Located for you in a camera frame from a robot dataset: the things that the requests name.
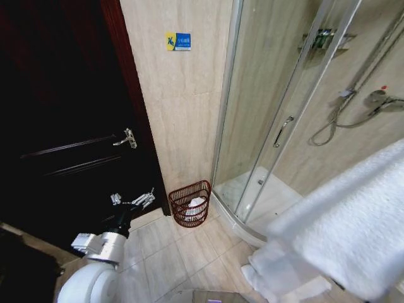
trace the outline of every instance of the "door frame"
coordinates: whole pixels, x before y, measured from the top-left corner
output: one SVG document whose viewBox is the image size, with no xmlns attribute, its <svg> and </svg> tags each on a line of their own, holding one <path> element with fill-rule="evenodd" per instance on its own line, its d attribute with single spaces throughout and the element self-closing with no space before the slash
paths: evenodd
<svg viewBox="0 0 404 303">
<path fill-rule="evenodd" d="M 125 85 L 128 89 L 128 95 L 133 106 L 133 114 L 135 117 L 134 124 L 137 128 L 142 128 L 140 138 L 137 139 L 139 139 L 143 145 L 146 145 L 145 147 L 148 150 L 147 156 L 149 157 L 150 163 L 154 163 L 155 165 L 154 167 L 151 167 L 151 169 L 153 171 L 159 171 L 159 184 L 157 184 L 155 192 L 157 196 L 165 198 L 162 201 L 163 214 L 170 216 L 170 206 L 167 200 L 167 194 L 165 192 L 164 181 L 161 175 L 152 130 L 150 129 L 150 123 L 141 92 L 138 72 L 134 62 L 121 4 L 119 0 L 100 0 L 100 6 L 102 8 L 102 13 L 104 15 L 105 24 L 107 26 L 111 41 L 116 51 L 119 67 L 122 71 L 122 77 L 124 78 Z"/>
</svg>

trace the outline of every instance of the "red basket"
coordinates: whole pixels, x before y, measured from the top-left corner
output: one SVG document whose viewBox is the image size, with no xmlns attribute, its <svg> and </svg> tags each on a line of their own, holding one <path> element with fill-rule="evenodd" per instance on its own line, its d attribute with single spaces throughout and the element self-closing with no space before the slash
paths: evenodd
<svg viewBox="0 0 404 303">
<path fill-rule="evenodd" d="M 211 186 L 203 180 L 189 186 L 172 191 L 169 200 L 174 220 L 183 227 L 196 227 L 201 225 L 208 216 Z M 205 201 L 198 206 L 189 207 L 194 198 L 204 198 Z"/>
</svg>

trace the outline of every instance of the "shower wall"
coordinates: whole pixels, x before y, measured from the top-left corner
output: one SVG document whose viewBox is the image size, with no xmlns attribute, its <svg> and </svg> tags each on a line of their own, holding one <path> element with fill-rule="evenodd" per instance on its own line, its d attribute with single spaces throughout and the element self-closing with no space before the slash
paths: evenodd
<svg viewBox="0 0 404 303">
<path fill-rule="evenodd" d="M 326 123 L 338 92 L 346 89 L 387 26 L 403 7 L 401 0 L 362 2 L 348 29 L 349 33 L 357 36 L 350 42 L 349 50 L 331 61 L 274 169 L 274 174 L 299 194 L 309 194 L 357 162 L 404 138 L 404 112 L 382 112 L 357 128 L 338 128 L 335 137 L 327 145 L 312 146 L 308 143 L 309 138 Z M 350 124 L 362 119 L 362 114 L 369 111 L 363 100 L 383 85 L 387 85 L 388 94 L 404 97 L 403 53 L 404 37 L 401 37 L 362 91 L 343 112 L 340 122 Z M 302 79 L 306 78 L 305 73 L 311 72 L 310 67 L 306 68 Z M 304 97 L 299 96 L 301 85 L 303 84 L 299 83 L 294 98 Z M 266 150 L 266 155 L 261 159 L 261 166 L 269 166 L 271 148 Z"/>
<path fill-rule="evenodd" d="M 253 168 L 320 3 L 244 0 L 215 184 Z"/>
</svg>

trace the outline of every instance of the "metal frame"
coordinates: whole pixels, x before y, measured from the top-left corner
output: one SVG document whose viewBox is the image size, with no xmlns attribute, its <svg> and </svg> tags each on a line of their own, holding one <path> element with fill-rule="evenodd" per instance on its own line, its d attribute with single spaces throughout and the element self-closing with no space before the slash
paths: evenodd
<svg viewBox="0 0 404 303">
<path fill-rule="evenodd" d="M 222 209 L 226 213 L 227 217 L 232 221 L 233 226 L 236 225 L 237 227 L 242 229 L 244 232 L 248 233 L 250 236 L 256 238 L 258 241 L 266 242 L 266 237 L 264 235 L 261 235 L 259 232 L 256 232 L 251 227 L 248 227 L 242 220 L 240 220 L 240 218 L 238 218 L 232 212 L 232 210 L 225 203 L 222 203 L 222 201 L 219 199 L 219 197 L 214 192 L 212 192 L 212 195 L 220 203 L 219 207 L 222 207 Z"/>
<path fill-rule="evenodd" d="M 229 40 L 227 42 L 225 71 L 223 76 L 222 96 L 220 97 L 219 118 L 216 130 L 215 151 L 213 154 L 212 170 L 210 176 L 210 184 L 214 186 L 217 165 L 219 161 L 220 146 L 222 145 L 223 129 L 225 125 L 225 116 L 227 109 L 227 101 L 229 99 L 230 84 L 232 81 L 232 73 L 234 66 L 235 50 L 237 48 L 237 40 L 239 36 L 241 11 L 243 0 L 233 0 L 232 16 L 229 27 Z"/>
</svg>

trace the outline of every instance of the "sticker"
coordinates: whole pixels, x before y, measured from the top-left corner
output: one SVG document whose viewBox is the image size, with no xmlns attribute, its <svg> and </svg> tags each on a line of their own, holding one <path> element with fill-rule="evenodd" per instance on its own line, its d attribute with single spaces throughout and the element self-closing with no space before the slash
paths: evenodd
<svg viewBox="0 0 404 303">
<path fill-rule="evenodd" d="M 190 51 L 191 34 L 190 33 L 165 33 L 165 45 L 168 51 Z"/>
</svg>

